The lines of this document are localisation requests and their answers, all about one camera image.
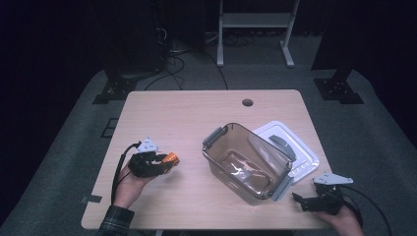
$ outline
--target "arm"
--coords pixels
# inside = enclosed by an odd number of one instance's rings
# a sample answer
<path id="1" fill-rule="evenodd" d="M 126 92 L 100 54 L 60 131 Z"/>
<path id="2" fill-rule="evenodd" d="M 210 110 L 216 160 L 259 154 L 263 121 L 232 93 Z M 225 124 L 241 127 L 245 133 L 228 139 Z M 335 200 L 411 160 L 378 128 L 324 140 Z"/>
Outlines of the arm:
<path id="1" fill-rule="evenodd" d="M 313 215 L 329 223 L 340 236 L 365 235 L 355 214 L 346 206 L 343 206 L 337 215 L 331 215 L 324 211 L 315 211 Z"/>
<path id="2" fill-rule="evenodd" d="M 156 177 L 138 178 L 130 173 L 128 165 L 120 172 L 114 203 L 107 210 L 97 236 L 128 235 L 130 223 L 135 213 L 129 207 L 141 195 L 144 186 Z"/>

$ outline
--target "white rack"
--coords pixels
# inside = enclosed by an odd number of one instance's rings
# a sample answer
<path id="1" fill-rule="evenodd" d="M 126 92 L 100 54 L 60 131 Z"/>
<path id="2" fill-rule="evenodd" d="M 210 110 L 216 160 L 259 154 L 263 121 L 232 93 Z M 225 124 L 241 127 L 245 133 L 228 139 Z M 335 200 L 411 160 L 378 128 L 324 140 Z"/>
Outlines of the white rack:
<path id="1" fill-rule="evenodd" d="M 218 18 L 217 66 L 224 65 L 223 59 L 223 29 L 224 28 L 287 28 L 285 39 L 280 42 L 286 64 L 293 68 L 294 61 L 288 49 L 297 15 L 300 0 L 294 1 L 291 13 L 223 13 L 223 0 L 220 0 L 220 14 Z"/>

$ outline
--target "sleeve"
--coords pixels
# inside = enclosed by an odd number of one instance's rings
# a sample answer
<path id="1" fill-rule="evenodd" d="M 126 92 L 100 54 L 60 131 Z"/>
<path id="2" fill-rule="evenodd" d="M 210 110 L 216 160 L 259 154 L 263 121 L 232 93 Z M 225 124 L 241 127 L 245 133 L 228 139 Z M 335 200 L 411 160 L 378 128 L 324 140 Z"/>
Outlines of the sleeve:
<path id="1" fill-rule="evenodd" d="M 126 236 L 135 213 L 119 206 L 110 206 L 101 222 L 97 236 Z"/>

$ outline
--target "wooden tabletop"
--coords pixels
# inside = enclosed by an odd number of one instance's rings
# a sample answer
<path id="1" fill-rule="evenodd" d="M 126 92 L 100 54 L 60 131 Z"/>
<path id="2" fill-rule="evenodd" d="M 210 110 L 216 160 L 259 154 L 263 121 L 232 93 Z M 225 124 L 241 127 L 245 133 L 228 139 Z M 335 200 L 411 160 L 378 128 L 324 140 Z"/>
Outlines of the wooden tabletop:
<path id="1" fill-rule="evenodd" d="M 242 104 L 251 99 L 252 106 Z M 291 186 L 278 202 L 250 206 L 214 177 L 202 142 L 216 128 L 239 123 L 249 130 L 270 121 L 284 123 L 320 160 L 319 168 Z M 131 206 L 138 229 L 308 229 L 328 227 L 301 210 L 291 193 L 315 197 L 312 178 L 330 172 L 303 98 L 297 90 L 133 91 L 129 94 L 98 174 L 82 225 L 96 229 L 110 205 L 111 184 L 120 155 L 150 137 L 163 153 L 181 162 L 152 180 Z M 134 153 L 131 150 L 125 163 Z"/>

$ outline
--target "gray carpet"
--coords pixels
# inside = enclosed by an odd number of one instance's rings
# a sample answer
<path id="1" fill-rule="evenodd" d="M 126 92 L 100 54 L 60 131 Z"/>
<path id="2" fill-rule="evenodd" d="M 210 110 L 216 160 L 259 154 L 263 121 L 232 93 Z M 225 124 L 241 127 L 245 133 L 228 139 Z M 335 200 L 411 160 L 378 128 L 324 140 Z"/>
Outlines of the gray carpet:
<path id="1" fill-rule="evenodd" d="M 389 220 L 393 235 L 417 235 L 417 150 L 376 97 L 371 84 L 352 72 L 348 83 L 365 104 L 342 105 L 323 101 L 313 78 L 330 77 L 333 71 L 311 71 L 319 37 L 294 36 L 290 42 L 296 68 L 284 66 L 276 37 L 257 37 L 239 48 L 226 47 L 220 72 L 209 56 L 200 52 L 179 55 L 184 68 L 176 78 L 165 72 L 138 82 L 141 89 L 297 89 L 313 120 L 334 173 L 351 177 L 351 187 L 370 197 Z M 179 43 L 177 49 L 185 45 Z M 208 48 L 215 58 L 215 47 Z M 182 67 L 169 59 L 168 70 Z M 0 235 L 94 235 L 82 228 L 86 205 L 110 139 L 101 133 L 110 118 L 117 118 L 124 101 L 92 104 L 106 83 L 103 72 L 90 81 L 56 137 L 20 202 L 0 229 Z M 367 235 L 387 235 L 383 219 L 361 196 L 349 194 L 359 205 Z M 336 235 L 332 229 L 298 231 L 295 235 Z"/>

